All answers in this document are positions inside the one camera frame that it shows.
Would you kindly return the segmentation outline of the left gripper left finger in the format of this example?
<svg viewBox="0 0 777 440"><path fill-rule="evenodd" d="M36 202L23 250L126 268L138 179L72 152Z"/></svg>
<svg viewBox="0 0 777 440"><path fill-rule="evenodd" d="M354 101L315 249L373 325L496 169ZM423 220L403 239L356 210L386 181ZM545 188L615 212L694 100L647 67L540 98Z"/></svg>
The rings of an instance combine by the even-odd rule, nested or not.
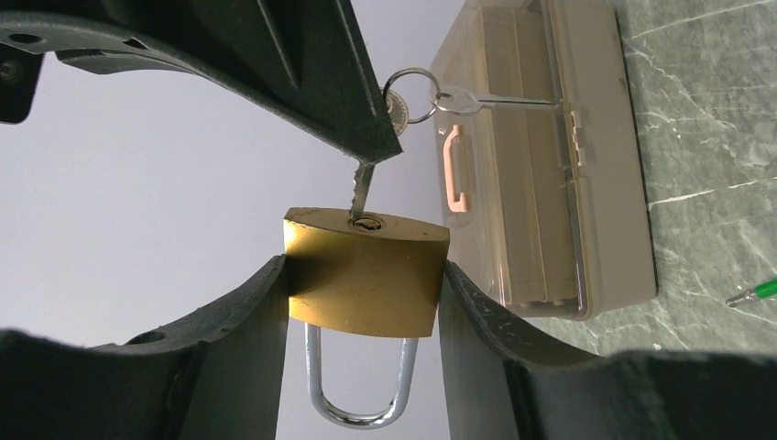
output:
<svg viewBox="0 0 777 440"><path fill-rule="evenodd" d="M288 331L285 259L123 345L1 333L4 439L272 439Z"/></svg>

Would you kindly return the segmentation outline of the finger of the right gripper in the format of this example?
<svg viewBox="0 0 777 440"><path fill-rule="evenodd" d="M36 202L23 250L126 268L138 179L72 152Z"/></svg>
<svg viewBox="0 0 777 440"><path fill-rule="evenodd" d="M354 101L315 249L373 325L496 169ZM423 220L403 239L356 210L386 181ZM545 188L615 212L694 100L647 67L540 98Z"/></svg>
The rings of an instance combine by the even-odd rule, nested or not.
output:
<svg viewBox="0 0 777 440"><path fill-rule="evenodd" d="M202 77L367 163L401 151L348 1L4 1L3 123L28 117L48 52Z"/></svg>

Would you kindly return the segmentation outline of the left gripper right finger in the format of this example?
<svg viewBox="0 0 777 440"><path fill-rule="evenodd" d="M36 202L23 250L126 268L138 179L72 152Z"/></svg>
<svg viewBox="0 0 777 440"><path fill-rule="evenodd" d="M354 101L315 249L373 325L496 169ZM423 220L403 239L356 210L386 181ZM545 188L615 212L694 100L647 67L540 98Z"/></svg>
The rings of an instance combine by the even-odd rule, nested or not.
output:
<svg viewBox="0 0 777 440"><path fill-rule="evenodd" d="M637 350L601 357L487 297L447 262L439 302L453 439L773 439L776 359Z"/></svg>

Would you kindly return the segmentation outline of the brass padlock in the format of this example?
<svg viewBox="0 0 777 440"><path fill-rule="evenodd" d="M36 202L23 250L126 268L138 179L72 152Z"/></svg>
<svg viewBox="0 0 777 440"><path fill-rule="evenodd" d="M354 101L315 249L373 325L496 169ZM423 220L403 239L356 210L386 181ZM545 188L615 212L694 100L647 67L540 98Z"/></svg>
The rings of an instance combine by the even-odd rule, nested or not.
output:
<svg viewBox="0 0 777 440"><path fill-rule="evenodd" d="M404 413L420 339L432 335L450 244L448 228L391 214L352 218L293 207L283 219L289 315L305 324L307 391L333 424L380 429ZM343 410L324 394L322 329L401 341L394 394L374 413Z"/></svg>

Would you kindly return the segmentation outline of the green cable lock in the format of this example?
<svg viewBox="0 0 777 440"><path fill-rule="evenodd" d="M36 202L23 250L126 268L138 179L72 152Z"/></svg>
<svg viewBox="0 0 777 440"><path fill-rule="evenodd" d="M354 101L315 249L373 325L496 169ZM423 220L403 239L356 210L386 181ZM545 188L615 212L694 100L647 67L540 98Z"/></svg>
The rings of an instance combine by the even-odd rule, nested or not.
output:
<svg viewBox="0 0 777 440"><path fill-rule="evenodd" d="M745 303L756 303L776 295L776 279L765 281L747 290L727 298L725 304L729 308L737 308Z"/></svg>

